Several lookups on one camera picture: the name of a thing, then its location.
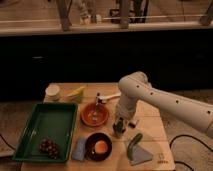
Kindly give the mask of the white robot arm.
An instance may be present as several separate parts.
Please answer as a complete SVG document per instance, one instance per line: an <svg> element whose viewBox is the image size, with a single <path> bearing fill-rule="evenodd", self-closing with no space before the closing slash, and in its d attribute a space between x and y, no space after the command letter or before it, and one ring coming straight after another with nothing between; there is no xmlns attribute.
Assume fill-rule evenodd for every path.
<svg viewBox="0 0 213 171"><path fill-rule="evenodd" d="M213 139L213 105L153 88L141 71L122 77L118 88L121 93L115 109L118 117L131 120L137 102L143 100Z"/></svg>

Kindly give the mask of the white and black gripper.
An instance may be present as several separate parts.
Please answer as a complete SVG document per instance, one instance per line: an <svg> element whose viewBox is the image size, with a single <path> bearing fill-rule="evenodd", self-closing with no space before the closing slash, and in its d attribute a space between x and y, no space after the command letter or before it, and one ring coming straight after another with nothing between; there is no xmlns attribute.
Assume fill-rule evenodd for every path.
<svg viewBox="0 0 213 171"><path fill-rule="evenodd" d="M131 128L135 128L137 121L134 119L136 113L135 108L126 108L120 104L116 105L115 108L115 120L113 124L114 136L115 137L123 137L126 128L130 126Z"/></svg>

